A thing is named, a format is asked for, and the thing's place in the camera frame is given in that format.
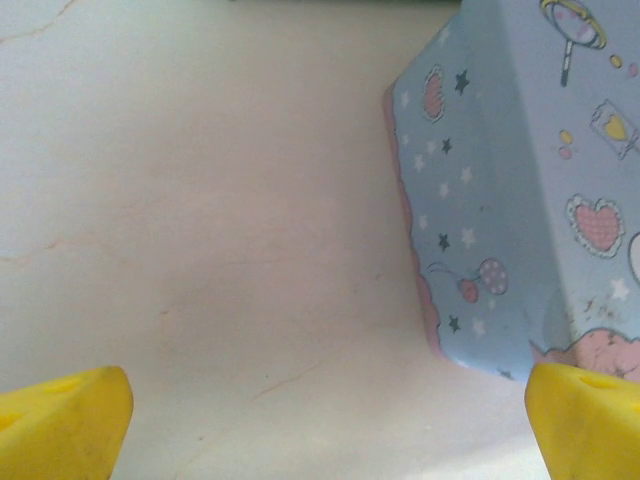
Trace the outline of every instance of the box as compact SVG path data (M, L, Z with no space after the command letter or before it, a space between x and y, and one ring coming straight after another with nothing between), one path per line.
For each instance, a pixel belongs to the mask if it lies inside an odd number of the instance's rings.
M640 4L467 0L385 95L431 345L640 381Z

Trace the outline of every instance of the white star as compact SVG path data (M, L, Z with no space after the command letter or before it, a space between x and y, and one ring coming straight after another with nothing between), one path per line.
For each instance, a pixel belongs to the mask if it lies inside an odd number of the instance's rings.
M415 169L420 172L423 168L424 168L424 158L422 157L422 155L416 155L415 157L415 163L414 163L414 167Z
M462 175L460 176L460 180L462 180L462 183L466 185L471 181L472 178L473 175L471 174L471 167L463 168Z
M446 27L444 27L444 28L442 29L442 31L440 32L440 36L438 37L438 44L439 44L440 46L443 46L443 45L444 45L444 42L446 42L446 41L447 41L447 38L449 38L449 34L450 34L450 33L451 33L451 32L449 31L449 25L447 25Z
M441 183L440 184L440 196L442 198L447 198L447 195L449 195L449 184L448 183Z
M476 243L476 236L473 233L473 228L462 229L462 243L464 243L467 248Z
M476 334L476 337L482 337L487 333L484 327L484 321L474 318L471 322L473 323L473 332Z
M402 105L402 108L407 108L407 105L409 105L409 91L405 90L404 92L402 92L402 97L400 99L400 104Z
M433 155L437 149L438 149L438 144L436 143L435 140L429 140L427 142L427 153L429 155Z
M611 280L611 287L613 288L613 297L614 299L620 299L623 302L627 299L629 295L629 289L627 285L624 283L624 279L620 278L618 280Z
M420 226L420 230L426 230L426 228L429 226L429 224L427 223L426 215L420 215L420 217L418 218L418 225Z

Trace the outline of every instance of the pink heart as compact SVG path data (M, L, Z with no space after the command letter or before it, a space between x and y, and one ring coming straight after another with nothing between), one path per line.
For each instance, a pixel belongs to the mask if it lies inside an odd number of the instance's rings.
M618 240L620 221L613 208L593 209L588 205L576 208L575 219L584 238L596 249L606 252Z

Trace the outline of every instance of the star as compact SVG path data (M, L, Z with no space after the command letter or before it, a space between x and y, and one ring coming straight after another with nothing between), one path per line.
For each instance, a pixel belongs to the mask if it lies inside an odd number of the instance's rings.
M444 42L447 41L447 38L449 38L449 35L451 34L451 32L449 31L449 25L447 25L446 27L444 27L442 29L442 31L440 32L440 36L438 37L438 44L440 46L444 45Z
M622 300L623 302L627 299L627 296L629 295L629 289L624 283L623 278L620 278L618 280L611 280L611 287L613 288L612 298L617 298L619 300Z
M440 241L438 242L438 245L444 252L447 250L447 248L451 246L449 245L449 235L447 235L446 233L439 233L438 237L440 237Z
M467 71L465 70L460 75L456 75L456 92L460 92L460 95L464 93L464 89L469 86L469 80L467 80Z
M437 149L438 149L438 145L436 144L435 140L429 140L427 142L427 153L429 155L433 155Z
M462 180L462 183L466 185L471 181L472 178L473 175L471 174L471 167L463 168L462 175L460 176L460 180Z
M422 171L422 169L424 168L424 157L422 155L416 155L415 156L415 163L414 163L414 167L416 169L416 171L419 173Z
M498 373L500 374L501 377L504 377L507 380L513 380L513 375L511 375L511 372L508 371L508 370L500 370L500 369L498 369Z
M418 217L418 225L420 226L420 230L426 230L427 229L429 224L427 223L427 216L426 215L420 215L420 217Z
M451 146L450 138L442 141L442 151L445 153L445 155L449 155L449 150L451 150L452 148L453 147Z
M402 108L407 108L407 105L409 105L409 91L405 90L404 92L402 92L402 97L400 99L400 104L402 105Z
M473 228L462 229L462 243L464 243L467 248L470 248L471 245L476 243L476 235L473 232Z
M459 320L460 319L458 317L449 315L449 326L451 327L451 330L453 330L453 333L456 333L458 330L460 330L460 325L458 325Z
M484 328L483 320L478 320L477 318L474 318L473 320L471 320L471 322L473 323L473 332L476 334L477 337L482 337L487 333L487 330Z
M447 198L447 195L449 195L449 184L448 183L441 183L440 184L440 196L442 198Z

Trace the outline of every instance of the white floor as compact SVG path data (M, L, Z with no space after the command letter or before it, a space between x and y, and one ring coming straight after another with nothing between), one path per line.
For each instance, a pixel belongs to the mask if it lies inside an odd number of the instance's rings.
M67 2L0 4L0 389L122 365L115 479L545 478L428 351L383 125L455 5Z

